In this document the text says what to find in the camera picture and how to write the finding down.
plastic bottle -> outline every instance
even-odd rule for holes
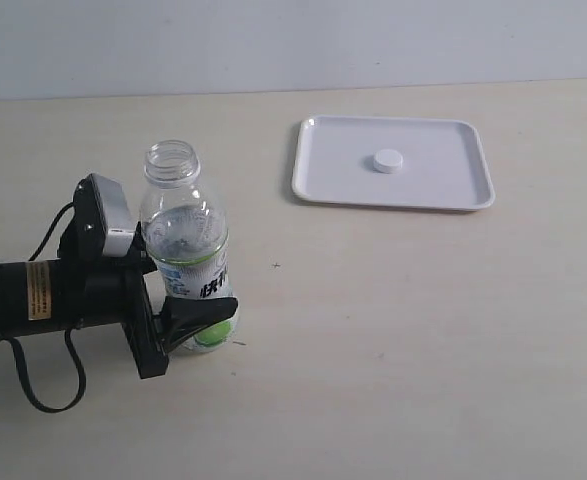
[[[167,140],[147,152],[149,183],[140,207],[146,248],[162,274],[167,295],[209,299],[233,295],[227,268],[228,228],[224,208],[202,180],[188,143]],[[227,342],[239,314],[207,328],[183,346],[204,353]]]

wooden table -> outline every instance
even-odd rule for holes
[[[319,113],[473,123],[496,203],[300,203],[297,128]],[[246,345],[140,381],[118,326],[83,330],[86,397],[47,416],[0,344],[0,479],[587,479],[587,80],[0,102],[0,261],[89,172],[136,209],[167,138],[226,200]],[[61,334],[24,346],[38,395],[67,401]]]

black cable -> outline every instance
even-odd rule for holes
[[[57,212],[57,215],[55,216],[55,218],[51,222],[51,226],[47,230],[46,235],[44,235],[44,238],[42,239],[40,246],[37,247],[37,250],[35,250],[33,255],[31,255],[31,257],[29,258],[29,262],[32,262],[33,260],[35,260],[40,255],[40,253],[42,253],[42,250],[44,250],[44,247],[46,246],[49,239],[51,238],[51,235],[53,235],[53,230],[55,230],[55,227],[57,226],[59,221],[62,219],[62,216],[72,207],[73,207],[73,203],[67,203],[66,205],[64,205],[62,207],[62,209],[59,212]]]
[[[86,372],[84,372],[84,367],[82,366],[82,361],[80,360],[80,356],[77,354],[77,350],[75,350],[75,346],[71,341],[71,332],[73,328],[69,328],[64,331],[64,343],[66,343],[66,348],[68,348],[69,353],[71,354],[71,358],[73,359],[73,363],[75,364],[75,368],[77,369],[77,393],[75,394],[75,398],[71,400],[71,403],[66,405],[65,407],[61,408],[52,408],[47,407],[42,402],[40,402],[35,393],[33,392],[33,387],[31,387],[31,381],[29,380],[29,371],[26,366],[26,358],[24,356],[24,349],[22,349],[22,345],[20,342],[15,338],[3,338],[2,340],[6,340],[11,344],[11,348],[13,349],[13,357],[15,357],[15,366],[17,367],[17,377],[20,380],[20,385],[22,386],[22,390],[24,391],[24,395],[31,405],[37,408],[40,412],[44,413],[60,413],[68,410],[69,408],[73,408],[84,396],[84,392],[86,392]]]

warning label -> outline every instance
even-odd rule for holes
[[[51,318],[51,277],[48,262],[26,264],[29,320]]]

